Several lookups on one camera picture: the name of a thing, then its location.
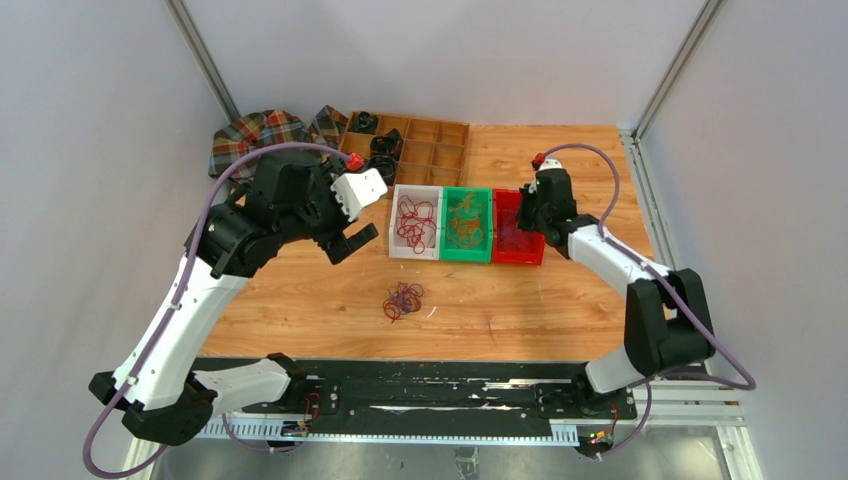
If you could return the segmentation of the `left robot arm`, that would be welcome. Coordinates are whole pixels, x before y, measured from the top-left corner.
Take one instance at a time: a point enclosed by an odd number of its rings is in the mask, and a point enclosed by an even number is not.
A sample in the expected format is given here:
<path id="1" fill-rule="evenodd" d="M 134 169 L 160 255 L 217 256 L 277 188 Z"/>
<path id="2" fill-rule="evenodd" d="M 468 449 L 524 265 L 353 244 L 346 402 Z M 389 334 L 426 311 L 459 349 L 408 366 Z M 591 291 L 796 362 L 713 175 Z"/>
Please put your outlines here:
<path id="1" fill-rule="evenodd" d="M 346 229 L 387 191 L 379 171 L 355 155 L 320 160 L 286 147 L 261 155 L 247 184 L 200 215 L 157 319 L 123 364 L 93 377 L 90 391 L 122 412 L 134 437 L 167 446 L 246 406 L 298 411 L 305 375 L 289 357 L 218 371 L 196 369 L 195 359 L 223 311 L 283 246 L 309 240 L 338 264 L 375 239 L 373 224 Z"/>

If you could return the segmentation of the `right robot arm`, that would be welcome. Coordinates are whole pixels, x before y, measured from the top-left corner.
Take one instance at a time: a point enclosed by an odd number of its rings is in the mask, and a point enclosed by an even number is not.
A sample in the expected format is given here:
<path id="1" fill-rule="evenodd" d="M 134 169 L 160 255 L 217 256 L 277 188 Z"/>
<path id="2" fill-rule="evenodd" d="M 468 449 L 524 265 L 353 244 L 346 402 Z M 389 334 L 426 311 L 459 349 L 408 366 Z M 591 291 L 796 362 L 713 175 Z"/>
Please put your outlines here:
<path id="1" fill-rule="evenodd" d="M 695 303 L 692 312 L 708 311 L 694 271 L 651 261 L 620 243 L 597 218 L 579 213 L 571 177 L 561 166 L 540 167 L 519 192 L 519 228 L 541 234 L 548 246 L 594 272 L 625 301 L 621 346 L 586 363 L 583 382 L 571 390 L 580 414 L 598 416 L 611 404 L 611 392 L 714 355 L 706 337 L 710 319 L 697 328 L 685 316 L 689 301 Z"/>

